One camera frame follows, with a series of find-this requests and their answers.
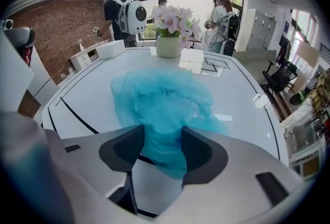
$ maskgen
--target pink flower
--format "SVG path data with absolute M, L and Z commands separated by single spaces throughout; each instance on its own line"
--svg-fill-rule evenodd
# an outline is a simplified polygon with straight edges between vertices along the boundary
M 192 11 L 190 9 L 179 8 L 178 16 L 185 19 L 192 18 Z
M 159 25 L 159 28 L 168 28 L 170 33 L 174 33 L 178 27 L 179 19 L 172 13 L 166 13 L 163 15 L 163 20 L 164 22 Z
M 170 5 L 169 7 L 167 7 L 167 12 L 168 13 L 172 13 L 174 15 L 177 15 L 178 13 L 178 9 L 172 5 Z
M 191 35 L 191 28 L 187 25 L 187 19 L 181 19 L 176 29 L 180 33 L 185 33 L 188 31 L 189 35 Z
M 148 18 L 149 19 L 154 18 L 155 19 L 155 24 L 158 24 L 160 19 L 162 18 L 162 16 L 166 13 L 167 13 L 166 7 L 164 7 L 164 6 L 161 6 L 161 7 L 154 6 L 153 12 Z
M 196 19 L 194 18 L 194 19 L 191 20 L 191 23 L 192 23 L 192 27 L 191 27 L 192 28 L 192 32 L 193 32 L 195 38 L 196 39 L 199 39 L 200 38 L 200 32 L 202 31 L 201 30 L 201 27 L 199 25 L 200 19 L 198 19 L 196 21 Z
M 181 48 L 190 48 L 190 42 L 189 42 L 190 34 L 185 32 L 181 33 L 181 39 L 180 39 L 180 47 Z

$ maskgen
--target flower pot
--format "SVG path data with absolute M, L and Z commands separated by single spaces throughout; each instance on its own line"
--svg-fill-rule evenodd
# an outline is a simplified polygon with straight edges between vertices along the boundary
M 180 37 L 158 37 L 156 53 L 159 57 L 174 58 L 181 55 Z

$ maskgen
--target woman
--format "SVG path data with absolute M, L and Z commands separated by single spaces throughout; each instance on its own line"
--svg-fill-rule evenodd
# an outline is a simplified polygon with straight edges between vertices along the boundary
M 216 7 L 214 8 L 210 20 L 205 23 L 206 29 L 211 31 L 205 37 L 208 50 L 214 53 L 220 53 L 224 37 L 220 34 L 219 26 L 222 19 L 227 15 L 228 12 L 232 12 L 232 4 L 230 0 L 214 0 Z

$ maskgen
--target brick wall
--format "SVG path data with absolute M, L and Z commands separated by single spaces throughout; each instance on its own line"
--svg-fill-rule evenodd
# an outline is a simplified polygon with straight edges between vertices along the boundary
M 103 0 L 47 0 L 25 8 L 12 15 L 14 27 L 33 27 L 38 55 L 56 84 L 61 74 L 69 74 L 69 58 L 79 52 L 79 39 L 84 48 L 110 39 L 108 30 L 103 38 L 92 31 L 104 22 Z M 27 93 L 20 113 L 33 116 L 38 109 L 35 100 Z

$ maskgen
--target man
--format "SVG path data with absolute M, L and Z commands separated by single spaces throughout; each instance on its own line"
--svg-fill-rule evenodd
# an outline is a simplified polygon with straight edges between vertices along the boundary
M 124 40 L 125 47 L 136 47 L 136 35 L 129 35 L 127 33 L 121 32 L 119 25 L 116 23 L 116 19 L 118 13 L 121 9 L 121 5 L 116 3 L 114 0 L 107 0 L 104 4 L 104 16 L 105 16 L 105 23 L 103 27 L 98 31 L 99 36 L 103 36 L 105 31 L 110 27 L 112 24 L 113 29 L 113 38 L 115 40 Z

